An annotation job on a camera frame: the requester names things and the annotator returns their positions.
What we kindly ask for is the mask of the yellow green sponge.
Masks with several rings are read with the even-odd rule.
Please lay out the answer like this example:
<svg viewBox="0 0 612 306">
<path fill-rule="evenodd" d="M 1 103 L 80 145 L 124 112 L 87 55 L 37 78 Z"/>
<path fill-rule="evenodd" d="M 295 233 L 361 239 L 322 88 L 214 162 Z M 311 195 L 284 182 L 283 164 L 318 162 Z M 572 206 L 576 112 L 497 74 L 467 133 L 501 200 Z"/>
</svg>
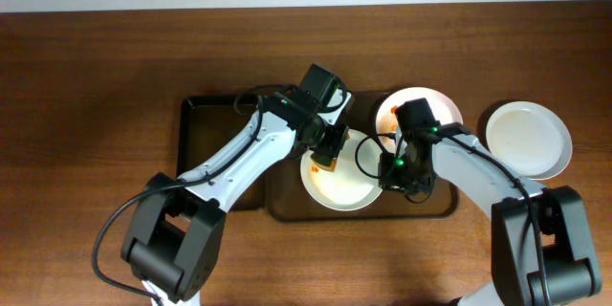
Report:
<svg viewBox="0 0 612 306">
<path fill-rule="evenodd" d="M 336 157 L 331 157 L 317 152 L 314 152 L 311 155 L 311 161 L 317 168 L 328 172 L 334 172 L 337 165 Z"/>
</svg>

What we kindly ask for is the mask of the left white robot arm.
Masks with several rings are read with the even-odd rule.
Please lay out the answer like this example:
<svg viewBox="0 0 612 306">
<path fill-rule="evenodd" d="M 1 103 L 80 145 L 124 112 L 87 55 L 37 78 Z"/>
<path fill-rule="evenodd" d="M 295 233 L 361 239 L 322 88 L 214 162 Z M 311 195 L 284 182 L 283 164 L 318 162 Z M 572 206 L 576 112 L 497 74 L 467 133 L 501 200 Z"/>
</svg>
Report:
<svg viewBox="0 0 612 306">
<path fill-rule="evenodd" d="M 247 125 L 204 163 L 177 179 L 159 173 L 135 200 L 120 251 L 155 305 L 191 301 L 217 262 L 226 216 L 271 166 L 307 151 L 332 168 L 348 128 L 339 123 L 352 95 L 333 73 L 312 65 L 297 85 L 251 89 Z"/>
</svg>

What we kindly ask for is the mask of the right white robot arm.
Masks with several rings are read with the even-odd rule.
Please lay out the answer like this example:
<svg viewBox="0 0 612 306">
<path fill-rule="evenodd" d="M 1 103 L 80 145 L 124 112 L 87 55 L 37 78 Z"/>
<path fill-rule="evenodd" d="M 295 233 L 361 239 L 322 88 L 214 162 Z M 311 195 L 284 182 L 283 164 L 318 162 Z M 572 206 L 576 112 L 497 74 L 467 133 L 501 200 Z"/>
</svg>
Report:
<svg viewBox="0 0 612 306">
<path fill-rule="evenodd" d="M 603 278 L 584 202 L 497 160 L 467 127 L 441 124 L 425 98 L 396 106 L 395 146 L 379 162 L 381 188 L 411 197 L 446 180 L 492 226 L 492 280 L 456 305 L 567 305 L 597 295 Z"/>
</svg>

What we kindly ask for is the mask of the white plate ketchup front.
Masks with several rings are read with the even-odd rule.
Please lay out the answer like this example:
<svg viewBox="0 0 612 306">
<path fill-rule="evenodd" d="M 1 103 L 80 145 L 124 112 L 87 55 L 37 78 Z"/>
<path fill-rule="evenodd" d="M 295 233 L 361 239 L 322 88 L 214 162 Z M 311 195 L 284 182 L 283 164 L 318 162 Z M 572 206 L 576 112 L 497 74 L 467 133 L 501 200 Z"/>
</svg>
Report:
<svg viewBox="0 0 612 306">
<path fill-rule="evenodd" d="M 322 206 L 337 211 L 353 211 L 372 204 L 383 192 L 377 179 L 363 174 L 355 163 L 358 144 L 366 138 L 350 129 L 333 172 L 322 170 L 305 153 L 300 162 L 300 177 L 310 196 Z"/>
</svg>

